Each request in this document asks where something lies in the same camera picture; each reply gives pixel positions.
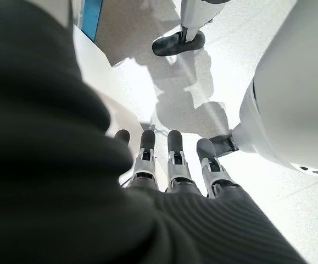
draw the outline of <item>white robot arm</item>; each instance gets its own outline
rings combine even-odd
[[[240,110],[242,151],[318,175],[318,1],[299,1],[265,52]]]

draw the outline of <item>black rubber foot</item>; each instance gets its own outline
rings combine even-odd
[[[180,32],[177,32],[169,37],[162,37],[155,40],[153,43],[153,52],[156,56],[172,56],[180,54],[184,51],[195,51],[204,47],[204,33],[198,31],[196,37],[191,42],[180,41]]]

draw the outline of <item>black fingertip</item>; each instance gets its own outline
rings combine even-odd
[[[130,137],[130,133],[126,129],[121,129],[117,131],[116,135],[114,136],[115,139],[121,140],[127,145],[130,142]]]

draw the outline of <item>sleeve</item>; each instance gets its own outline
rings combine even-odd
[[[0,262],[198,263],[148,197],[119,187],[132,157],[104,135],[109,113],[82,82],[71,29],[0,0]]]

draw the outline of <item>speckled floor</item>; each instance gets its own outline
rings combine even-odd
[[[196,143],[239,123],[239,107],[256,65],[294,3],[232,0],[202,28],[204,49],[159,58],[151,44],[179,31],[180,0],[104,0],[96,45],[115,69],[142,126],[155,131],[155,154],[164,170],[166,137],[177,129],[192,177],[206,192]],[[220,161],[291,244],[317,264],[318,178],[243,152]]]

